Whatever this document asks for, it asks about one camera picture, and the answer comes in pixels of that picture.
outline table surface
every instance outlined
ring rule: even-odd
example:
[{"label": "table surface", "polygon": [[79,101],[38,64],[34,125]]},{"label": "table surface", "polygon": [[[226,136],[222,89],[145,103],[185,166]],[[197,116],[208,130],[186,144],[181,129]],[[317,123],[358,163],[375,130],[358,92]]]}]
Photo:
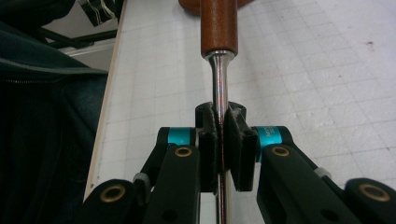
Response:
[{"label": "table surface", "polygon": [[[396,3],[255,0],[238,10],[229,99],[251,126],[287,126],[299,148],[343,186],[369,177],[396,189]],[[200,19],[177,0],[128,0],[120,25],[87,193],[133,180],[161,127],[193,127],[211,101]],[[232,193],[233,223],[262,223],[249,193]],[[215,223],[202,196],[201,223]]]}]

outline screwdriver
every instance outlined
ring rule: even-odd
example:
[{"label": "screwdriver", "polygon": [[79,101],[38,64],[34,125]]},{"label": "screwdriver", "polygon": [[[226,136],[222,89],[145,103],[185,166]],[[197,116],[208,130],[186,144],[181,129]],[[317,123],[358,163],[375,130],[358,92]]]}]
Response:
[{"label": "screwdriver", "polygon": [[201,0],[201,54],[212,67],[213,106],[219,127],[217,223],[230,224],[230,174],[225,164],[224,119],[228,109],[227,66],[238,53],[236,0]]}]

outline teal label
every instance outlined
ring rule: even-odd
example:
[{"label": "teal label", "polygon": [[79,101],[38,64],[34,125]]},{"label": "teal label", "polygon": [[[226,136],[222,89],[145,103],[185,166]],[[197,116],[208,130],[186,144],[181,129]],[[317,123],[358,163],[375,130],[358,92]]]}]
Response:
[{"label": "teal label", "polygon": [[258,161],[262,161],[262,151],[263,149],[271,144],[281,144],[282,136],[280,135],[279,129],[276,126],[259,126],[256,127],[259,133],[260,140],[260,157]]},{"label": "teal label", "polygon": [[170,128],[168,144],[189,145],[191,128]]}]

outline dark fabric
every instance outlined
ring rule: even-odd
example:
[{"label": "dark fabric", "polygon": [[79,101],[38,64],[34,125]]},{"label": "dark fabric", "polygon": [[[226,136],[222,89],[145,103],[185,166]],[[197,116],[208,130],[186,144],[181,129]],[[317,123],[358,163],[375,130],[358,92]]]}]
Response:
[{"label": "dark fabric", "polygon": [[20,30],[36,29],[67,15],[76,0],[0,0],[0,18]]},{"label": "dark fabric", "polygon": [[0,223],[71,223],[106,72],[1,22],[0,40]]}]

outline brass grommet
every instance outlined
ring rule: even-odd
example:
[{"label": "brass grommet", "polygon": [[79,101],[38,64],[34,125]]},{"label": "brass grommet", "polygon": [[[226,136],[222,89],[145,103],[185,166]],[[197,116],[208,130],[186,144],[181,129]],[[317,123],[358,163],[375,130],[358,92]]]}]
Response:
[{"label": "brass grommet", "polygon": [[100,194],[100,199],[104,203],[114,203],[115,201],[122,198],[125,194],[125,187],[121,184],[112,185],[107,187]]},{"label": "brass grommet", "polygon": [[273,147],[271,149],[272,153],[276,154],[277,156],[287,157],[289,156],[290,152],[283,147]]},{"label": "brass grommet", "polygon": [[390,200],[390,196],[386,191],[372,184],[361,184],[359,185],[359,190],[364,196],[378,202],[384,203]]},{"label": "brass grommet", "polygon": [[180,147],[175,150],[175,154],[179,157],[189,157],[192,154],[192,150],[187,147]]}]

